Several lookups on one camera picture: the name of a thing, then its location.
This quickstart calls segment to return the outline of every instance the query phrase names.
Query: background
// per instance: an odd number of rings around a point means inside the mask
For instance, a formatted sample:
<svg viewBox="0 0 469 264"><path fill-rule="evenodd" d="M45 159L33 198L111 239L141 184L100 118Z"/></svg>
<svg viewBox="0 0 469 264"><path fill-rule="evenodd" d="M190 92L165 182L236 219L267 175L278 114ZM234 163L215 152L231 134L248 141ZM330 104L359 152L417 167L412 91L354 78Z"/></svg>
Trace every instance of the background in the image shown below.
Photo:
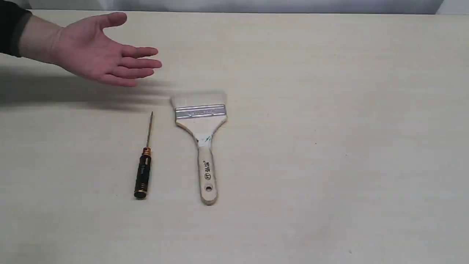
<svg viewBox="0 0 469 264"><path fill-rule="evenodd" d="M252 13L469 14L469 0L13 0L24 8Z"/></svg>

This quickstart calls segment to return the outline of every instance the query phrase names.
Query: black handle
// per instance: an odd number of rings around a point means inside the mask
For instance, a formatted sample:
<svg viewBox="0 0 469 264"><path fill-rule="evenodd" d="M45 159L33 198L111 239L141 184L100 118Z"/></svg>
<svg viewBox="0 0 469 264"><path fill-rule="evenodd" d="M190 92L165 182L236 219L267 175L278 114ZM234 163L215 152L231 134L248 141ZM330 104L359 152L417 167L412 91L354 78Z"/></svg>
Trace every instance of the black handle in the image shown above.
<svg viewBox="0 0 469 264"><path fill-rule="evenodd" d="M144 148L138 163L137 179L135 180L134 196L138 200L143 200L147 196L148 181L150 180L150 148Z"/></svg>

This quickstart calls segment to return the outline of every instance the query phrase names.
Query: screwdriver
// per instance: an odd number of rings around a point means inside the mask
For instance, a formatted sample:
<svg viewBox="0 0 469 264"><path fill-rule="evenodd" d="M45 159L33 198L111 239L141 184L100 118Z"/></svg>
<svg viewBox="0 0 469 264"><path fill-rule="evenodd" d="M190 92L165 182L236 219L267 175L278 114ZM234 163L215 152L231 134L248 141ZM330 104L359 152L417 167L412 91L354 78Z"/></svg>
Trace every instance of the screwdriver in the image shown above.
<svg viewBox="0 0 469 264"><path fill-rule="evenodd" d="M148 192L148 180L150 179L150 164L151 164L151 148L150 148L150 134L151 124L153 123L153 112L150 116L150 125L148 127L147 145L144 147L140 162L138 164L137 180L135 181L134 197L137 200L143 200Z"/></svg>

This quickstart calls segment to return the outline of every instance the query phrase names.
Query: white bristles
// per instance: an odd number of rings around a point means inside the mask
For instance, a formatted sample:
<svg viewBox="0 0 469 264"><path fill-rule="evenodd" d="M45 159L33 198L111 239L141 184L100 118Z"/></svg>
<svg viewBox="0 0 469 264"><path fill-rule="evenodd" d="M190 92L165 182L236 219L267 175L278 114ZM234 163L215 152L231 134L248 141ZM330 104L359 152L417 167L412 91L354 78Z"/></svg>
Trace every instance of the white bristles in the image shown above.
<svg viewBox="0 0 469 264"><path fill-rule="evenodd" d="M224 92L181 93L171 98L171 104L174 108L226 104L226 94Z"/></svg>

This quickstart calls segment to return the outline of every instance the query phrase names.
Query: table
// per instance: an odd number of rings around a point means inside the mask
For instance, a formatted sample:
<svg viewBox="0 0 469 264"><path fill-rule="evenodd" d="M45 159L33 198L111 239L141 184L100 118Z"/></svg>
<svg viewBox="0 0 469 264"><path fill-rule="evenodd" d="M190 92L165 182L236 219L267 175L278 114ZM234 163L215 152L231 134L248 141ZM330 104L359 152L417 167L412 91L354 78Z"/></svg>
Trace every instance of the table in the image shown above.
<svg viewBox="0 0 469 264"><path fill-rule="evenodd" d="M163 62L139 87L1 56L0 263L468 261L469 17L127 14L106 34ZM204 89L227 93L211 207L168 99Z"/></svg>

